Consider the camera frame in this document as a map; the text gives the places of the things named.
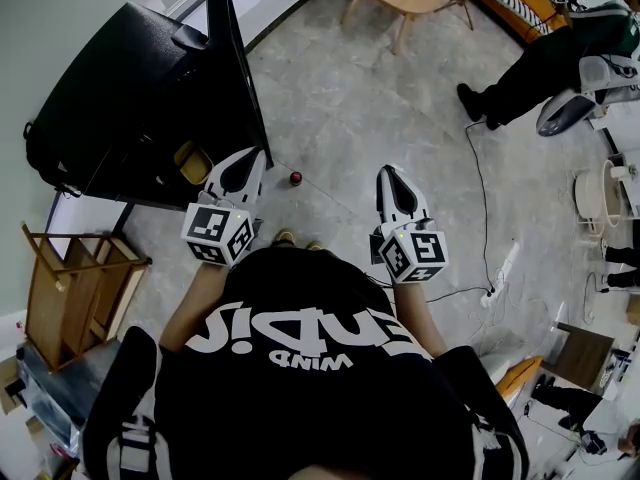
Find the shoe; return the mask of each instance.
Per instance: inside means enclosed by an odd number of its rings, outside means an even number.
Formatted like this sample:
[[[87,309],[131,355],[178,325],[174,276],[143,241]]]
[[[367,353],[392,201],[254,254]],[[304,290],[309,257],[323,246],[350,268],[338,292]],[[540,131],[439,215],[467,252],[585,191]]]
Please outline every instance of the shoe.
[[[545,388],[546,381],[547,381],[547,376],[544,373],[540,375],[540,377],[538,377],[538,380],[536,381],[536,385],[534,386],[533,391],[531,392],[531,398],[533,398],[534,400],[536,399],[536,395]]]
[[[602,259],[607,259],[607,249],[609,248],[609,244],[604,238],[600,239],[600,252],[602,253]]]
[[[571,430],[571,417],[565,416],[558,422],[558,425],[564,429]]]
[[[482,95],[476,91],[472,91],[467,84],[460,84],[456,88],[458,91],[458,99],[467,111],[469,119],[477,123],[484,116],[482,109]]]
[[[487,128],[492,132],[500,128],[502,125],[493,117],[487,116]]]
[[[307,251],[324,251],[326,247],[322,244],[322,242],[314,240],[313,242],[309,242],[305,249]]]
[[[287,242],[291,242],[293,245],[296,245],[296,235],[293,234],[293,230],[289,228],[282,228],[276,236],[274,237],[274,242],[280,242],[286,240]]]

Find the black and white marker cube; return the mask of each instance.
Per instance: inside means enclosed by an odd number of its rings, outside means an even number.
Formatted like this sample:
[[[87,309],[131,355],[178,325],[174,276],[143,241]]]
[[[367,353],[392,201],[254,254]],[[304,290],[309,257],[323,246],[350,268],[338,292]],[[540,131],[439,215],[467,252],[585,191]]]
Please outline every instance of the black and white marker cube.
[[[249,212],[190,203],[180,236],[199,260],[231,267],[254,234]]]
[[[427,281],[449,264],[441,231],[395,229],[379,249],[396,283]]]

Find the power strip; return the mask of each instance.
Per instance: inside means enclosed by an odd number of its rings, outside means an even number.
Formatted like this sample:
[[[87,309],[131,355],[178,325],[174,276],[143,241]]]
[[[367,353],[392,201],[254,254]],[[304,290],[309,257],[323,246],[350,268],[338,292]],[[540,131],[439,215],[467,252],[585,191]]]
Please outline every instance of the power strip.
[[[504,289],[504,284],[507,280],[507,276],[509,275],[509,272],[511,272],[511,268],[515,263],[516,256],[518,255],[519,252],[520,252],[520,244],[518,242],[515,242],[511,247],[509,254],[507,254],[507,257],[504,259],[502,268],[498,272],[498,278],[493,283],[495,292],[491,294],[483,295],[482,298],[480,299],[480,304],[482,305],[483,308],[488,308],[494,300],[498,299],[498,296]]]

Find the black boot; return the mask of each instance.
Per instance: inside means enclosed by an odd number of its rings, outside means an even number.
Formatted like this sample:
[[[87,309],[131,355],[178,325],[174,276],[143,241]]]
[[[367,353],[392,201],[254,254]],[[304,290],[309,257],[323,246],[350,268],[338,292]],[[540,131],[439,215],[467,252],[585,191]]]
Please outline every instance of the black boot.
[[[497,130],[498,128],[500,128],[502,126],[502,124],[500,124],[497,119],[491,117],[491,116],[487,116],[487,128],[489,128],[489,130],[494,131]]]
[[[567,430],[573,430],[573,426],[571,424],[571,416],[565,416],[564,418],[561,418],[560,421],[558,421],[558,426]]]
[[[467,111],[469,119],[477,123],[484,116],[485,111],[482,104],[482,95],[476,91],[472,91],[467,84],[460,84],[457,87],[458,98],[460,103]]]
[[[538,377],[538,380],[536,381],[536,385],[533,388],[533,392],[531,393],[531,398],[533,398],[534,400],[537,400],[537,395],[538,393],[540,393],[540,391],[542,391],[545,388],[546,381],[547,381],[547,376],[544,373],[540,375],[540,377]]]

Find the orange cushion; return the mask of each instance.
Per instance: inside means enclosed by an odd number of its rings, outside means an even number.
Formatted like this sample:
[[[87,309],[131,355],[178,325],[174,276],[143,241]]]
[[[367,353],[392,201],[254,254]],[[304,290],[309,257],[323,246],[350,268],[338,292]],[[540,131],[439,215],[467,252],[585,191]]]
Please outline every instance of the orange cushion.
[[[502,398],[512,395],[520,386],[531,379],[538,371],[543,359],[542,356],[530,357],[510,368],[502,380],[496,384],[496,389]]]

